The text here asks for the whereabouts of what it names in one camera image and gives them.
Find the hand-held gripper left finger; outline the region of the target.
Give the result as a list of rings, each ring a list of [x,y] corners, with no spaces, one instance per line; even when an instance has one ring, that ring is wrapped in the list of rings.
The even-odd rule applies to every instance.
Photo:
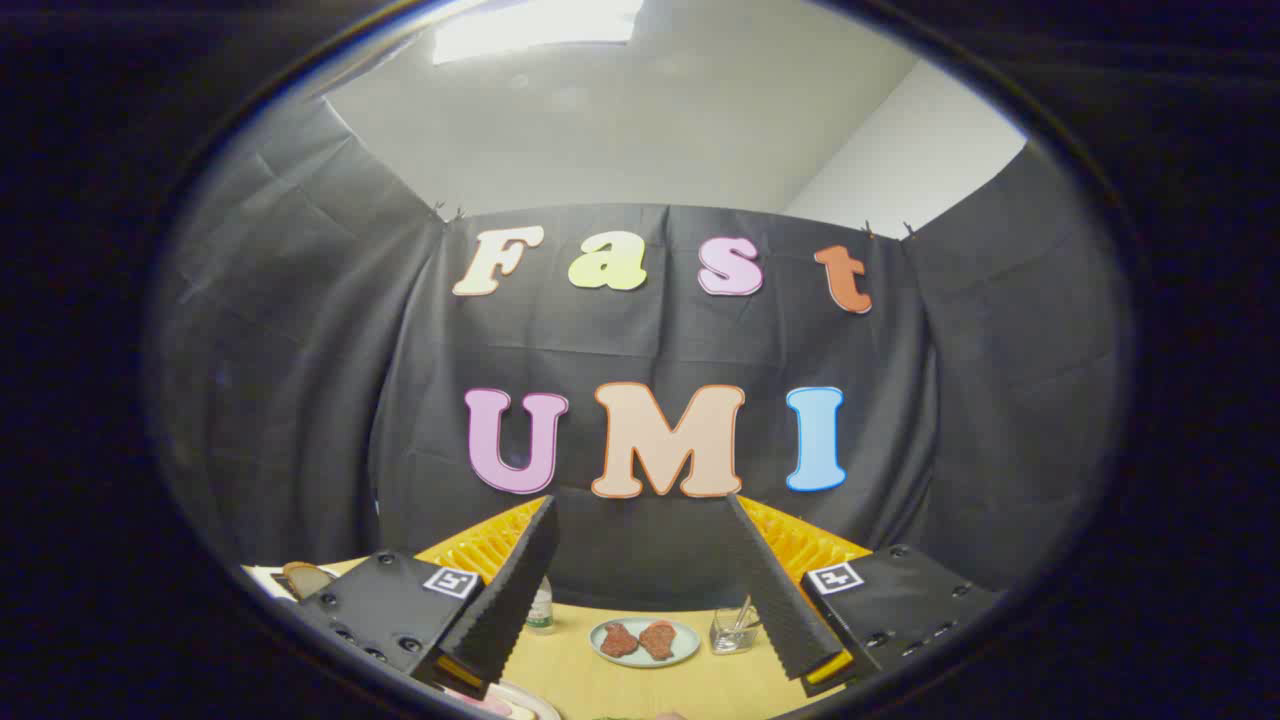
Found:
[[[483,700],[549,571],[558,507],[535,498],[417,553],[381,550],[298,605],[311,629],[426,685]]]

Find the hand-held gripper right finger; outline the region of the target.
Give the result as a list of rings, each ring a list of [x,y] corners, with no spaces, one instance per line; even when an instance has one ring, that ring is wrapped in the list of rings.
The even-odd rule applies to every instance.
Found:
[[[910,544],[869,551],[741,495],[726,507],[733,571],[809,697],[902,670],[1002,597]]]

